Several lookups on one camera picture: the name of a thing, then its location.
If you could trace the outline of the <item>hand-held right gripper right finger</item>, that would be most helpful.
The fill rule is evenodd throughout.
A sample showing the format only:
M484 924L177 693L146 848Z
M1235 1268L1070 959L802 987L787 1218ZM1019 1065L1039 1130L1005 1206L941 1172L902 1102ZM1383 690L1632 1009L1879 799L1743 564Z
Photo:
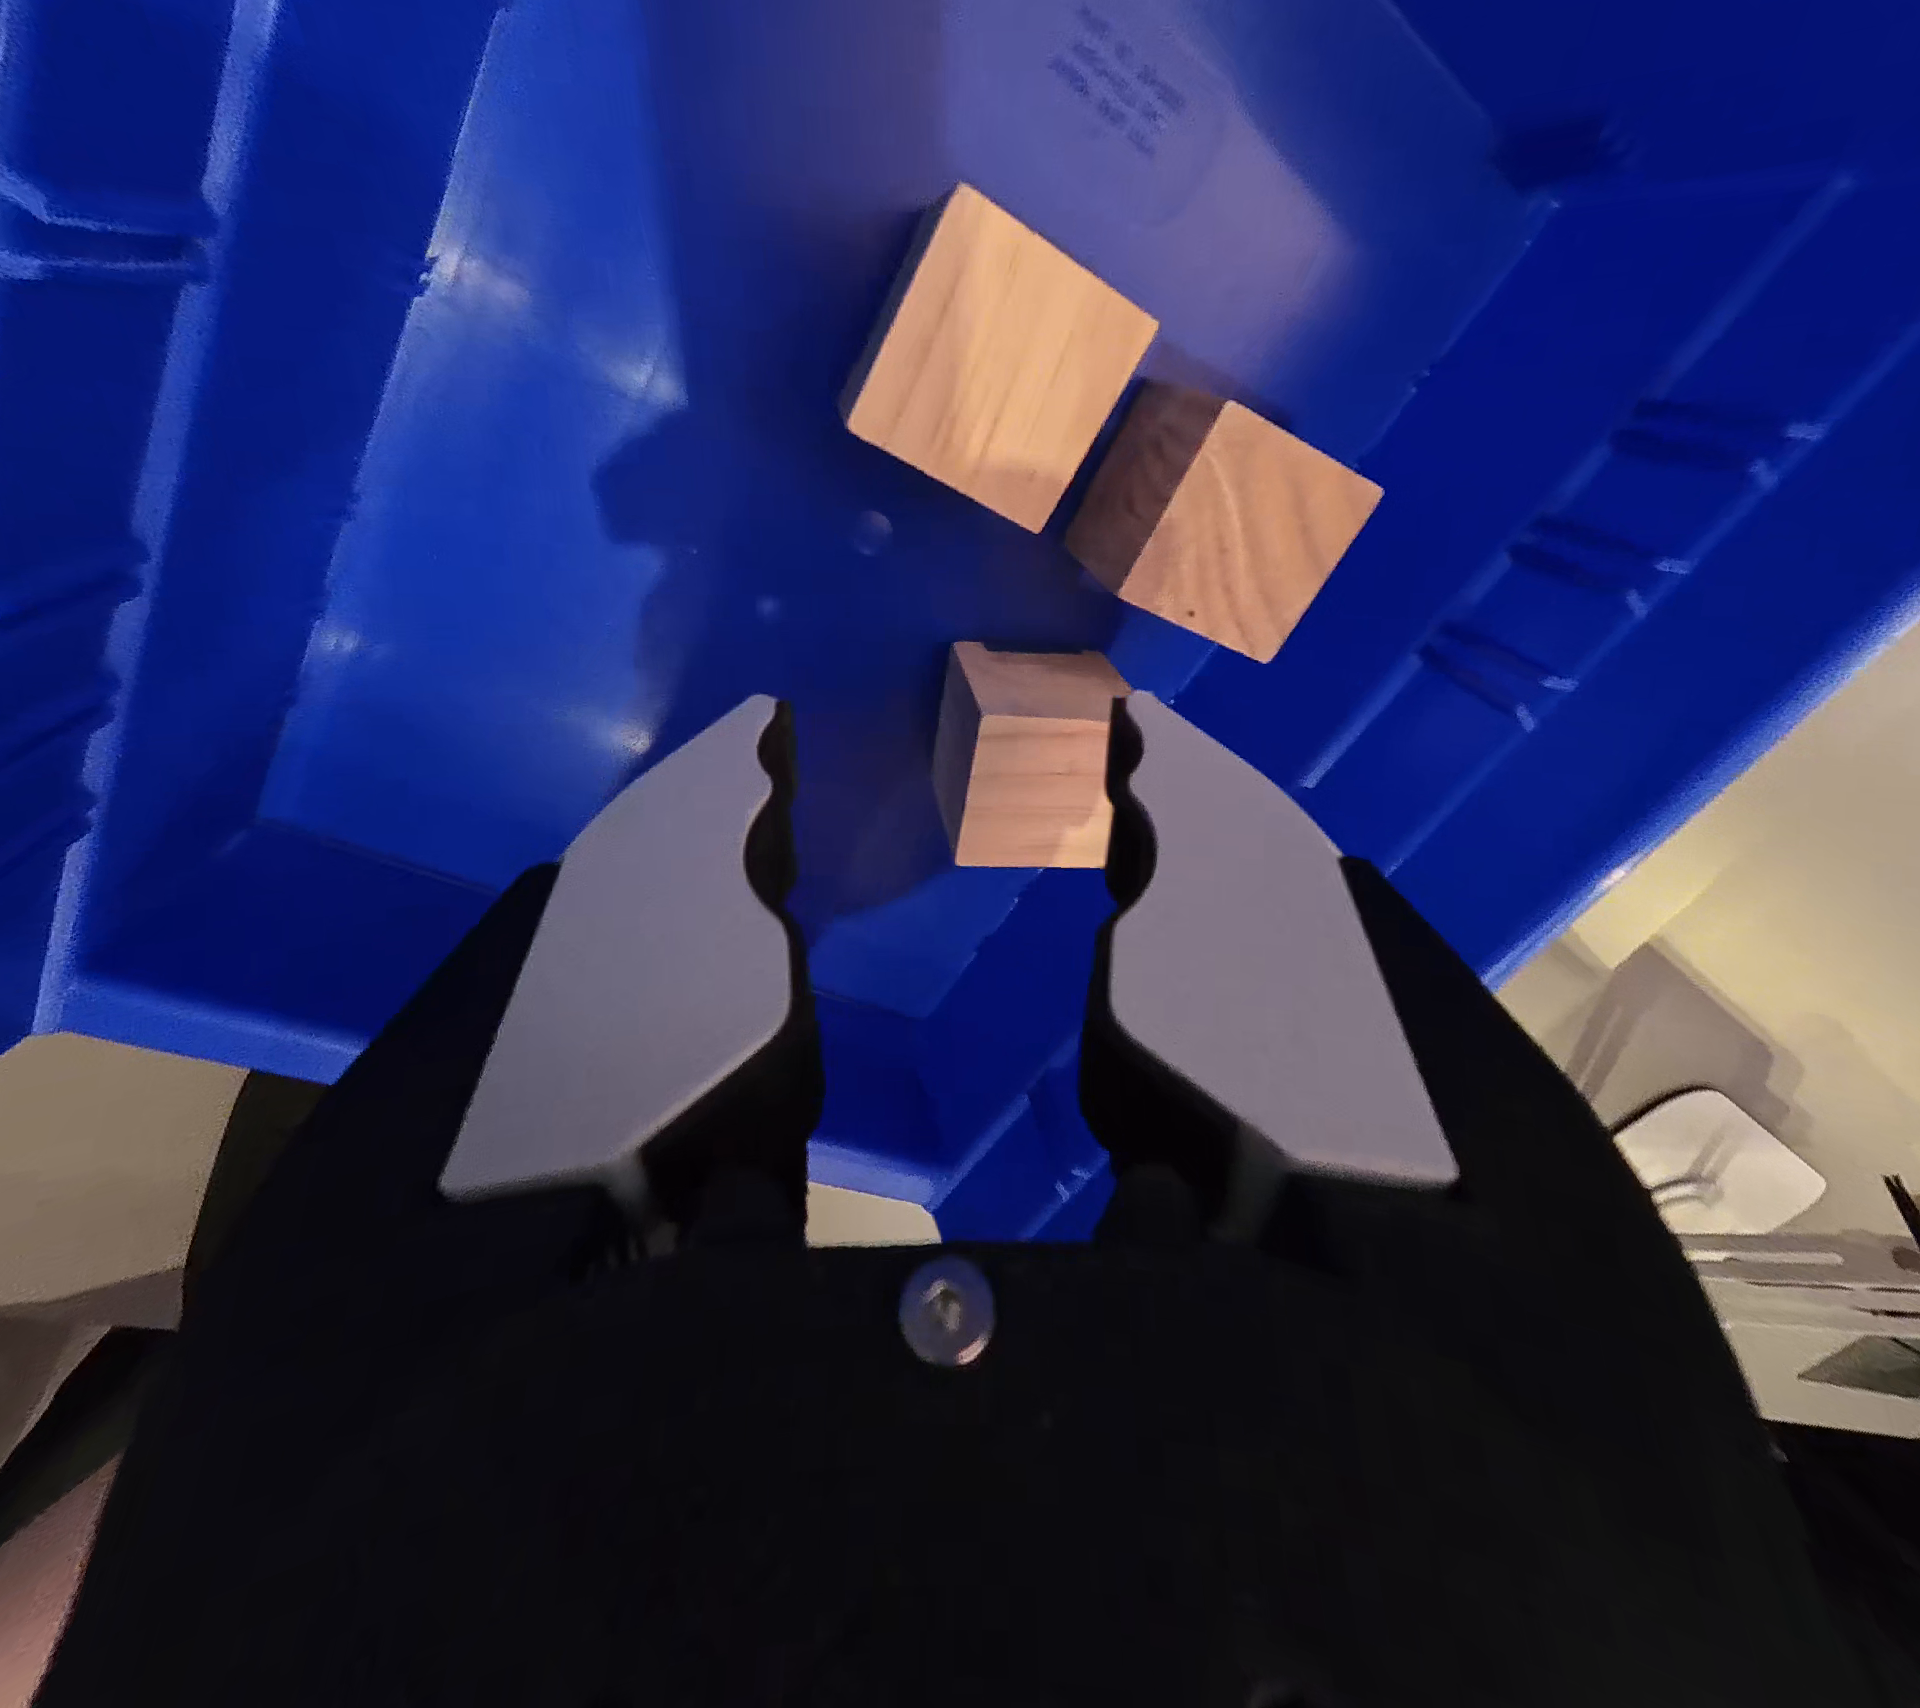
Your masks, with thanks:
M1111 908L1079 1113L1116 1176L1255 1244L1300 1177L1444 1195L1459 1161L1342 856L1248 760L1142 690L1111 708Z

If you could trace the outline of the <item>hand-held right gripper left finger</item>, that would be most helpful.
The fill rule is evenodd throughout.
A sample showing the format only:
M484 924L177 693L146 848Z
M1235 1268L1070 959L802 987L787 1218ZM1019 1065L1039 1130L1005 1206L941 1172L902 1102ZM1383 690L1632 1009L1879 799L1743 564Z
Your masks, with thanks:
M795 881L798 740L752 693L565 848L439 1174L458 1203L598 1189L687 1228L715 1176L806 1214L824 1107Z

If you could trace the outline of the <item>wooden cube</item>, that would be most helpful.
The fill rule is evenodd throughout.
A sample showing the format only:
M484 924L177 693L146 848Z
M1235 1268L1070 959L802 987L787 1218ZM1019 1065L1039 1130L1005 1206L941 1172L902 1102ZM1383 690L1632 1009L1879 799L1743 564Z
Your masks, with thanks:
M957 868L1101 870L1113 804L1105 656L1027 654L957 640L947 651L930 779Z
M924 212L839 422L993 515L1044 530L1160 322L971 184Z
M1212 391L1146 379L1068 522L1105 592L1270 663L1326 588L1381 488Z

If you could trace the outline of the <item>blue plastic bin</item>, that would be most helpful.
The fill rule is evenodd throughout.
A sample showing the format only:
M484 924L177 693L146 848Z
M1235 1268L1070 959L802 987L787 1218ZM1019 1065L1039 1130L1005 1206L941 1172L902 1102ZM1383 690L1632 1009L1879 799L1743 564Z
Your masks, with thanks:
M1270 663L862 444L951 185L1383 498ZM4 0L4 1044L329 1082L789 699L822 1177L1091 1222L1089 877L947 645L1107 651L1502 977L1915 609L1915 0Z

